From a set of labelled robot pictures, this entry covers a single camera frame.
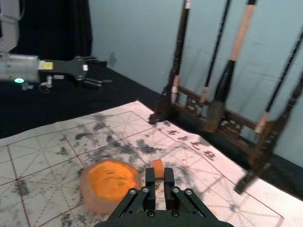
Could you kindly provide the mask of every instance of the silver cylinder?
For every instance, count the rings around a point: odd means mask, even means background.
[[[7,53],[0,59],[0,80],[22,78],[26,82],[39,82],[38,67],[38,56]]]

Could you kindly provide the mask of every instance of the green light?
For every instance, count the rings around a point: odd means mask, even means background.
[[[21,84],[24,82],[24,80],[22,78],[17,78],[15,79],[15,82]]]

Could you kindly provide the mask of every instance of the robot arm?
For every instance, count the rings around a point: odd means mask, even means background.
[[[18,44],[19,20],[25,11],[25,1],[22,0],[22,3],[20,14],[19,0],[0,0],[0,81],[15,81],[22,84],[24,90],[33,87],[29,83],[37,83],[39,88],[45,87],[47,90],[52,87],[53,79],[62,79],[64,74],[69,74],[77,82],[89,88],[99,89],[104,81],[87,76],[88,62],[98,62],[95,57],[76,56],[71,61],[58,61],[9,53]],[[49,74],[46,81],[40,81],[39,72]]]
[[[164,168],[166,210],[155,210],[155,172],[147,168],[145,186],[132,188],[107,221],[94,227],[233,227],[219,221],[190,188],[175,186],[172,168]]]

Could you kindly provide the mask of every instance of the chinese character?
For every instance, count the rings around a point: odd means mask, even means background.
[[[179,132],[176,131],[176,130],[171,130],[171,131],[167,131],[167,133],[168,133],[169,135],[175,135],[176,133],[179,133]]]
[[[195,149],[197,149],[197,150],[199,150],[199,148],[197,148],[197,147],[199,147],[200,146],[200,142],[190,142],[191,143],[191,145],[193,145],[193,147],[195,148]]]
[[[181,141],[186,141],[186,140],[188,140],[188,136],[179,137],[177,139],[181,140]]]
[[[204,154],[206,157],[208,157],[210,160],[214,160],[214,157],[216,157],[216,155],[212,152],[212,151],[204,151]]]

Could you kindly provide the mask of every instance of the black curtain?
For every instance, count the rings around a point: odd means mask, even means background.
[[[11,53],[40,59],[90,56],[92,31],[88,0],[26,0],[20,38]]]

